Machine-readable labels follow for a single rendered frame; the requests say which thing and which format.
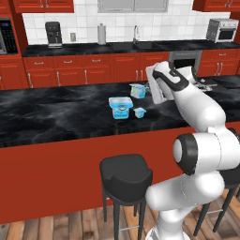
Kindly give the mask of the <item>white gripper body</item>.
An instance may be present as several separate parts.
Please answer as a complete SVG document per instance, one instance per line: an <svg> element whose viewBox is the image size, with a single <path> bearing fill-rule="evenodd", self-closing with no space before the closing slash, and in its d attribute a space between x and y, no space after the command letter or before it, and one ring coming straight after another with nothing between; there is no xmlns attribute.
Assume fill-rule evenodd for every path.
<svg viewBox="0 0 240 240"><path fill-rule="evenodd" d="M151 90L152 98L155 104L160 104L167 100L173 100L173 94L168 85L160 78L154 79L153 70L157 65L146 68L146 76Z"/></svg>

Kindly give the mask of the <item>green-blue yogurt container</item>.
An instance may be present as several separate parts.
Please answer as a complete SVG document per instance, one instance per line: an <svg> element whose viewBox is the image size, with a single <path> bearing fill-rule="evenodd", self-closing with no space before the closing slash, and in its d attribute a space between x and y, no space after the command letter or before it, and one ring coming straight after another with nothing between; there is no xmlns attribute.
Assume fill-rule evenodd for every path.
<svg viewBox="0 0 240 240"><path fill-rule="evenodd" d="M131 83L130 95L134 98L145 98L146 87L142 84Z"/></svg>

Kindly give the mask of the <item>small blue yogurt container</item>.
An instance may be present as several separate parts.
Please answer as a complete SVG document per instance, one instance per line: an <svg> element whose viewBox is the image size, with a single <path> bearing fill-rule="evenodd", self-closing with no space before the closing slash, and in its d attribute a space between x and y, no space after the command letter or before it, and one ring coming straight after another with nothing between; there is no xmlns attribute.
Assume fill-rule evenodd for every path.
<svg viewBox="0 0 240 240"><path fill-rule="evenodd" d="M144 114L146 113L146 110L142 107L139 107L139 108L136 108L134 112L137 118L143 118Z"/></svg>

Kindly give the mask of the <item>large blue yogurt container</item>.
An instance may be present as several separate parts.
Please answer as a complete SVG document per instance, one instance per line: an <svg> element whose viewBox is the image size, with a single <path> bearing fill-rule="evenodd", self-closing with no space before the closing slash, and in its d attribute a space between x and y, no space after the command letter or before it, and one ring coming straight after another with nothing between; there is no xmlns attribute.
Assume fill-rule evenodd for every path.
<svg viewBox="0 0 240 240"><path fill-rule="evenodd" d="M133 107L133 102L130 97L110 97L109 105L114 119L128 119L129 109Z"/></svg>

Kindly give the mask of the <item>steel dishwasher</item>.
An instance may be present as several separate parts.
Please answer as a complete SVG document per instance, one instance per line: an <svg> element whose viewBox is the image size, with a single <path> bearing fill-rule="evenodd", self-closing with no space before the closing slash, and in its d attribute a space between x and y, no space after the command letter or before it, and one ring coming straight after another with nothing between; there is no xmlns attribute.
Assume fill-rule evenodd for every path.
<svg viewBox="0 0 240 240"><path fill-rule="evenodd" d="M169 53L169 61L176 68L194 67L195 71L199 70L202 51L178 51Z"/></svg>

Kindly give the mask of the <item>black sink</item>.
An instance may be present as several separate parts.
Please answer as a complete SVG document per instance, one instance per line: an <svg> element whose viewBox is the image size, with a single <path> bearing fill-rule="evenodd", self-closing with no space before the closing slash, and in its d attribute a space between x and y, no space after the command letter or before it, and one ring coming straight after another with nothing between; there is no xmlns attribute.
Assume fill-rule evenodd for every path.
<svg viewBox="0 0 240 240"><path fill-rule="evenodd" d="M111 42L110 45L115 51L152 51L158 50L159 46L155 42Z"/></svg>

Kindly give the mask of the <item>steel tap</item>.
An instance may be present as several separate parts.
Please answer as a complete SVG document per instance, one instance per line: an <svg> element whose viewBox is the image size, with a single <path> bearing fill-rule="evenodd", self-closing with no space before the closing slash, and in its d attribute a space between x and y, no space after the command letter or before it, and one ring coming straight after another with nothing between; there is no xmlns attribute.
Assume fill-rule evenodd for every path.
<svg viewBox="0 0 240 240"><path fill-rule="evenodd" d="M133 43L137 43L140 39L140 34L139 34L139 27L137 25L134 26L134 34L133 34Z"/></svg>

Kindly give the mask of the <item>red base cupboards run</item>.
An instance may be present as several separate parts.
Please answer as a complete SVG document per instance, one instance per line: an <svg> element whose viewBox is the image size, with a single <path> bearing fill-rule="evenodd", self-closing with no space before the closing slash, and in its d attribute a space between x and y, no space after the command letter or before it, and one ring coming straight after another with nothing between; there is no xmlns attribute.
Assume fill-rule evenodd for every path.
<svg viewBox="0 0 240 240"><path fill-rule="evenodd" d="M145 69L169 59L168 52L24 57L31 88L147 80Z"/></svg>

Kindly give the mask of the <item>grey window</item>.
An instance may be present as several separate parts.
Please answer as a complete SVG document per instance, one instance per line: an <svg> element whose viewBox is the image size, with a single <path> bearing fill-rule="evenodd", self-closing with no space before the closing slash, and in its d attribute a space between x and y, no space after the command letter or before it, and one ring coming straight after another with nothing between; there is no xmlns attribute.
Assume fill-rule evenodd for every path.
<svg viewBox="0 0 240 240"><path fill-rule="evenodd" d="M161 13L168 5L169 0L97 0L99 13Z"/></svg>

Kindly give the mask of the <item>silver toaster oven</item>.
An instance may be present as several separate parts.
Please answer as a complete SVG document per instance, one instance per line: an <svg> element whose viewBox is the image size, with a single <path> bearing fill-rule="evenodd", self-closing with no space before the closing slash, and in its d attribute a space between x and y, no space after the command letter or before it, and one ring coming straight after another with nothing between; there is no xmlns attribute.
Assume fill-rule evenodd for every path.
<svg viewBox="0 0 240 240"><path fill-rule="evenodd" d="M233 19L211 19L208 24L206 39L215 43L233 42L239 21Z"/></svg>

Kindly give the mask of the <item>black bar stool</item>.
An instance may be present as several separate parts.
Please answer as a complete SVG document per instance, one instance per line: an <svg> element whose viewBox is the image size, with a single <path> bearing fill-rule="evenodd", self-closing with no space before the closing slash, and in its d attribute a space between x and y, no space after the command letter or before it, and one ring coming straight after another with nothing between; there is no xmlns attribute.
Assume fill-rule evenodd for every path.
<svg viewBox="0 0 240 240"><path fill-rule="evenodd" d="M233 194L235 193L237 186L240 184L240 164L238 165L237 168L233 169L233 170L227 170L227 171L220 171L219 172L221 174L221 176L223 177L224 183L225 183L225 188L229 190L227 197L221 207L220 210L218 210L219 215L217 217L217 221L214 225L214 229L213 232L215 233L218 229L218 226L221 222L221 220L223 219L229 204L233 198ZM195 227L194 230L194 236L198 235L198 232L202 226L204 217L206 214L208 214L208 208L209 208L210 204L206 203L202 206L202 210L197 222L197 225Z"/></svg>
<svg viewBox="0 0 240 240"><path fill-rule="evenodd" d="M139 154L106 157L99 163L103 196L103 216L107 221L107 197L113 202L114 240L118 240L120 206L140 208L138 240L142 238L146 206L145 193L152 185L153 171Z"/></svg>

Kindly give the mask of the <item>black coffee machine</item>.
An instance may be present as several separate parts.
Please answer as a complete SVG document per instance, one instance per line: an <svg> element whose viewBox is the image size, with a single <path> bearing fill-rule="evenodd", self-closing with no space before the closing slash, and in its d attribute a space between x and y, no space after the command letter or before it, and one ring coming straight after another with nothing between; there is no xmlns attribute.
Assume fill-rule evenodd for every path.
<svg viewBox="0 0 240 240"><path fill-rule="evenodd" d="M45 22L49 48L62 47L62 35L60 22Z"/></svg>

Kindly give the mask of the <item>red kitchen island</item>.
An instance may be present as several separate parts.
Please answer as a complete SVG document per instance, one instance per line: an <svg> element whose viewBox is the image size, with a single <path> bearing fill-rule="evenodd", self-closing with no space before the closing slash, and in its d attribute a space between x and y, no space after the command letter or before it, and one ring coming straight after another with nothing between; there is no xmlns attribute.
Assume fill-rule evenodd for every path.
<svg viewBox="0 0 240 240"><path fill-rule="evenodd" d="M102 205L99 163L140 154L158 183L182 171L173 142L192 127L0 148L0 224Z"/></svg>

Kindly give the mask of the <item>red tall cupboard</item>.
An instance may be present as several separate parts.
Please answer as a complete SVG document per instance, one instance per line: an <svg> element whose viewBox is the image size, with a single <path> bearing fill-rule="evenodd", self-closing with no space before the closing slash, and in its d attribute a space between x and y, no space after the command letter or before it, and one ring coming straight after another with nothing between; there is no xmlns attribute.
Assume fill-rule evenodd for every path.
<svg viewBox="0 0 240 240"><path fill-rule="evenodd" d="M17 54L0 54L0 90L28 88L22 54L28 46L23 16L15 11L13 0L0 0L0 17L10 18Z"/></svg>

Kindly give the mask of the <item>black microwave oven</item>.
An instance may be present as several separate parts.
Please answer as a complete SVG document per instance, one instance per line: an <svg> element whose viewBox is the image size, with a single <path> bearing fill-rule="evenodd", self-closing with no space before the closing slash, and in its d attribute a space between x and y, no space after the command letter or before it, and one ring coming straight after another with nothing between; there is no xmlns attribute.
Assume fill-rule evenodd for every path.
<svg viewBox="0 0 240 240"><path fill-rule="evenodd" d="M0 17L0 54L17 54L17 43L10 18Z"/></svg>

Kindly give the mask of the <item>red wall cupboards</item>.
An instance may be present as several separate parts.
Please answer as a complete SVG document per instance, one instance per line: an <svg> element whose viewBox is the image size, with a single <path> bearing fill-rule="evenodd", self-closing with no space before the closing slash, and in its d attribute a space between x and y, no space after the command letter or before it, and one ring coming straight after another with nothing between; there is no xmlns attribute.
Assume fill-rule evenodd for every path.
<svg viewBox="0 0 240 240"><path fill-rule="evenodd" d="M13 0L17 13L73 13L73 0Z"/></svg>
<svg viewBox="0 0 240 240"><path fill-rule="evenodd" d="M192 9L200 12L237 12L240 0L194 0Z"/></svg>

